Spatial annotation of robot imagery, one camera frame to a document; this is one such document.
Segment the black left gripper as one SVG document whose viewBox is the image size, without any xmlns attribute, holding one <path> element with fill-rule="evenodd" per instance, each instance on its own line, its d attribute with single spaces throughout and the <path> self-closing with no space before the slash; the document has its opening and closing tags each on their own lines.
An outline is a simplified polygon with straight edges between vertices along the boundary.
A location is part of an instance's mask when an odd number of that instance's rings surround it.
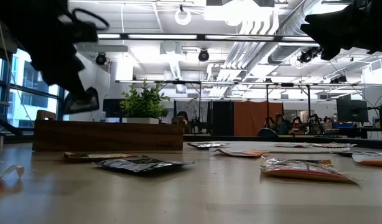
<svg viewBox="0 0 382 224">
<path fill-rule="evenodd" d="M 78 72 L 85 66 L 77 57 L 74 44 L 97 41 L 97 27 L 92 22 L 62 22 L 46 14 L 33 15 L 16 23 L 16 38 L 31 57 L 32 66 L 42 72 L 48 85 L 58 85 L 69 91 L 63 103 L 63 114 L 99 110 L 98 92 L 86 91 Z"/>
</svg>

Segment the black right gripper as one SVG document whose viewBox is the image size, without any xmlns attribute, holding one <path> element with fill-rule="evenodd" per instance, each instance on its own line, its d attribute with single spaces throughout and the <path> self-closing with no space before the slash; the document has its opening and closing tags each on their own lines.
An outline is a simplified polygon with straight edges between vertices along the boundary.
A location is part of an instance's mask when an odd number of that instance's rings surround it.
<svg viewBox="0 0 382 224">
<path fill-rule="evenodd" d="M 301 31 L 314 39 L 322 49 L 320 58 L 331 60 L 341 49 L 353 47 L 378 51 L 378 2 L 353 1 L 340 11 L 305 16 Z"/>
</svg>

